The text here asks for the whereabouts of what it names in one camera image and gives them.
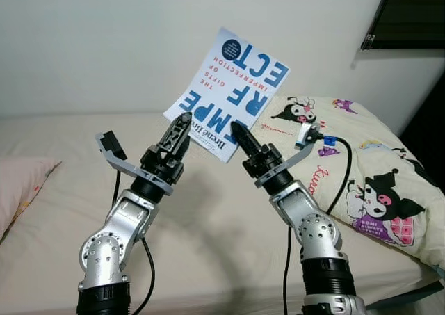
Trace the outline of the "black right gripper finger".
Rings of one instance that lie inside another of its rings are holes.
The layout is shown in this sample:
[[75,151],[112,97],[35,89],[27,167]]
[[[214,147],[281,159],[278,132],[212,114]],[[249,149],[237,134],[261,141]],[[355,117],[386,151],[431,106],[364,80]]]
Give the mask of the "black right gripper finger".
[[238,121],[231,123],[232,138],[238,143],[238,146],[245,152],[248,159],[254,161],[261,161],[265,159],[265,152],[263,146],[258,143],[254,134],[249,131],[244,124]]

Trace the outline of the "white book with blue letters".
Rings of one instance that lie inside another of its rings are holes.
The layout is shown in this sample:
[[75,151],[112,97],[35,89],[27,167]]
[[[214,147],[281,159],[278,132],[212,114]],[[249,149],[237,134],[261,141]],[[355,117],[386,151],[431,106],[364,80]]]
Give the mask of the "white book with blue letters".
[[168,120],[192,115],[191,139],[228,163],[236,151],[231,123],[250,129],[289,76],[285,63],[226,28],[182,95],[164,111]]

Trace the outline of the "cream cartoon print blanket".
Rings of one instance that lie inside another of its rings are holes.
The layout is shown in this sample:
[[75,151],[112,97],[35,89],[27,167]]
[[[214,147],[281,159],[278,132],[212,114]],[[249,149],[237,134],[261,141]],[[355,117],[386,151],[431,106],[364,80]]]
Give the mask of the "cream cartoon print blanket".
[[320,207],[356,232],[444,268],[444,194],[398,137],[358,102],[331,97],[275,97],[253,134],[287,159],[302,123],[334,138],[318,140],[290,169]]

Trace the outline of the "pink patterned pillow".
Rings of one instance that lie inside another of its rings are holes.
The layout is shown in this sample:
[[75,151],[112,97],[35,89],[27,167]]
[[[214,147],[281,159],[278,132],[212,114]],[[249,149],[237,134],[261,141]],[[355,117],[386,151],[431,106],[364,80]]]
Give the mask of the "pink patterned pillow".
[[60,164],[51,157],[0,157],[0,240]]

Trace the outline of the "mattress with cream sheet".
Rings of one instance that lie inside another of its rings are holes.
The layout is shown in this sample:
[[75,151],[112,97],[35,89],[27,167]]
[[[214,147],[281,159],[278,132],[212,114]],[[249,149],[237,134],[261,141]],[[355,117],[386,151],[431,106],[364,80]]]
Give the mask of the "mattress with cream sheet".
[[[97,134],[114,131],[132,163],[168,128],[159,114],[0,120],[0,156],[53,157],[33,203],[0,242],[0,314],[74,315],[80,249],[112,205],[115,172]],[[184,174],[147,232],[152,314],[281,313],[286,224],[241,167],[192,144]]]

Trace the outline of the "dark blue bed frame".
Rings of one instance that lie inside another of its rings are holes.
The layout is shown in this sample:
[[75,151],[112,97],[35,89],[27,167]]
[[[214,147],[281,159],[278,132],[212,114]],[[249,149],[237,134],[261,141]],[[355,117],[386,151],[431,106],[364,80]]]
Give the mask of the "dark blue bed frame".
[[444,280],[373,302],[369,315],[445,315]]

